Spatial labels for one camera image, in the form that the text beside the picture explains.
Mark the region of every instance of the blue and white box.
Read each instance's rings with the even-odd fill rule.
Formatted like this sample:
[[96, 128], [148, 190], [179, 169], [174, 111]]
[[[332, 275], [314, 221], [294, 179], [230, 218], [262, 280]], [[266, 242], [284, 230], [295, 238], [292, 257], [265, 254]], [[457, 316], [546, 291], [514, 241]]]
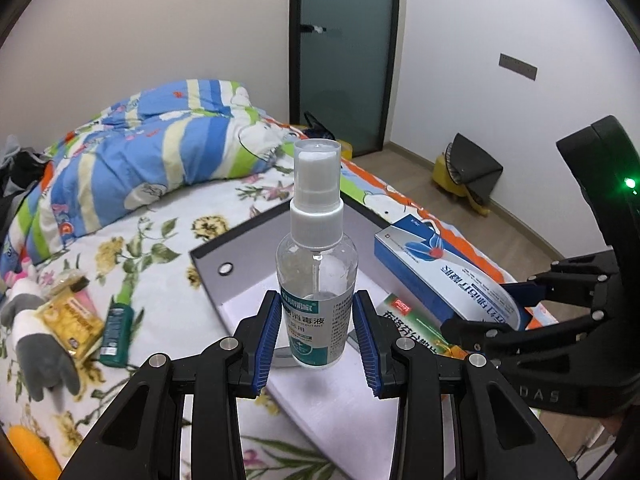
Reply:
[[443, 240], [431, 222], [405, 216], [376, 235], [374, 254], [441, 323], [458, 314], [524, 330], [531, 320], [506, 290]]

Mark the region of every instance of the black bag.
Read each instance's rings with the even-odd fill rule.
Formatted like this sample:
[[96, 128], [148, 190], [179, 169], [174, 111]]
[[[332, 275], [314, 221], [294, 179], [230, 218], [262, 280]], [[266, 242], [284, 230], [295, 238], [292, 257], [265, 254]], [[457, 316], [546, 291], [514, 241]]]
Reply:
[[335, 135], [332, 134], [327, 128], [324, 127], [318, 119], [313, 117], [310, 112], [305, 112], [305, 120], [306, 124], [309, 127], [304, 130], [304, 134], [309, 137], [309, 139], [329, 139], [335, 140]]

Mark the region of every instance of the baseboard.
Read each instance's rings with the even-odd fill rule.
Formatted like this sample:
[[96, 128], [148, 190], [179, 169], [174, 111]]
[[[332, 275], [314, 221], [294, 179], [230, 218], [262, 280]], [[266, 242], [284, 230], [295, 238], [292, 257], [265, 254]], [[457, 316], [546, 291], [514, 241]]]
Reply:
[[433, 167], [435, 166], [433, 162], [421, 157], [420, 155], [416, 155], [414, 152], [410, 152], [408, 149], [399, 146], [395, 142], [389, 141], [385, 143], [385, 148], [388, 148], [392, 152], [396, 152], [398, 155], [404, 156], [404, 158], [408, 158], [410, 161], [418, 164], [418, 166], [422, 166], [427, 168], [429, 171], [433, 171]]
[[[392, 152], [396, 152], [398, 155], [404, 156], [404, 158], [407, 158], [408, 160], [426, 168], [429, 171], [433, 171], [433, 162], [427, 160], [426, 158], [423, 158], [420, 155], [416, 155], [414, 152], [410, 152], [408, 149], [403, 148], [402, 146], [398, 146], [398, 144], [394, 142], [385, 143], [385, 148], [391, 150]], [[527, 240], [529, 240], [532, 244], [539, 248], [549, 258], [551, 258], [552, 260], [564, 259], [564, 256], [562, 256], [560, 251], [556, 250], [555, 247], [553, 247], [531, 227], [526, 225], [522, 220], [514, 216], [513, 213], [505, 209], [494, 200], [491, 200], [490, 209], [493, 213], [507, 222], [507, 224], [516, 229], [517, 232], [519, 232], [522, 236], [524, 236]]]

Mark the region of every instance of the spray bottle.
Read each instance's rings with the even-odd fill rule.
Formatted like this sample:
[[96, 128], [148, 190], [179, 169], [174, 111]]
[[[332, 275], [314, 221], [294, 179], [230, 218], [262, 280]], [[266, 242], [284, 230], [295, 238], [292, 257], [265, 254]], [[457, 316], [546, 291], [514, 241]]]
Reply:
[[344, 351], [358, 253], [342, 231], [340, 144], [299, 140], [294, 146], [291, 232], [276, 266], [289, 345], [303, 367], [324, 368]]

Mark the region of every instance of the blue striped quilt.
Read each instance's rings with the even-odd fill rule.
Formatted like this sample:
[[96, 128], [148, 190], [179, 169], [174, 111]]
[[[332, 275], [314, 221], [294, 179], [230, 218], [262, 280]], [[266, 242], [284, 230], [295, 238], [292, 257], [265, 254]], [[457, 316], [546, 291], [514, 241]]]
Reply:
[[263, 172], [288, 133], [233, 81], [187, 79], [120, 101], [47, 150], [45, 177], [4, 241], [0, 276], [181, 186]]

